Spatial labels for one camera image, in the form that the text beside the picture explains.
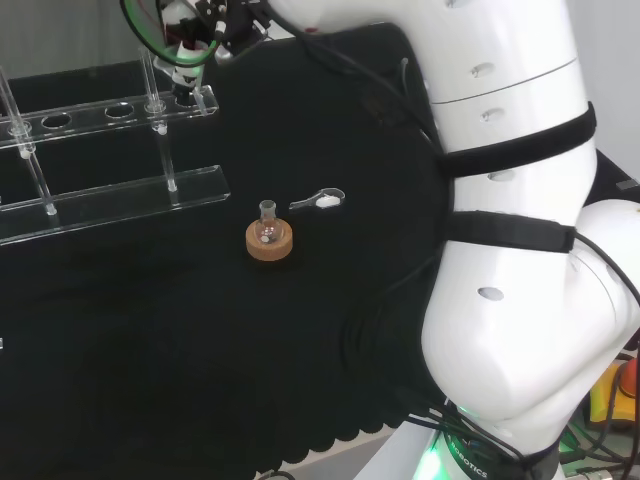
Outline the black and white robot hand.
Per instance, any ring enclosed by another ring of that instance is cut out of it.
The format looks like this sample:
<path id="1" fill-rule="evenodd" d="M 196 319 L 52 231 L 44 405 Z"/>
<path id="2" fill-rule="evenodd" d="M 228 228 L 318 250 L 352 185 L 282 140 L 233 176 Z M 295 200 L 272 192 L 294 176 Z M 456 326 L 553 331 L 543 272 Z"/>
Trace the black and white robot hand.
<path id="1" fill-rule="evenodd" d="M 158 1 L 157 10 L 166 43 L 165 63 L 173 70 L 177 98 L 187 98 L 198 87 L 203 65 L 219 48 L 227 27 L 226 1 Z"/>

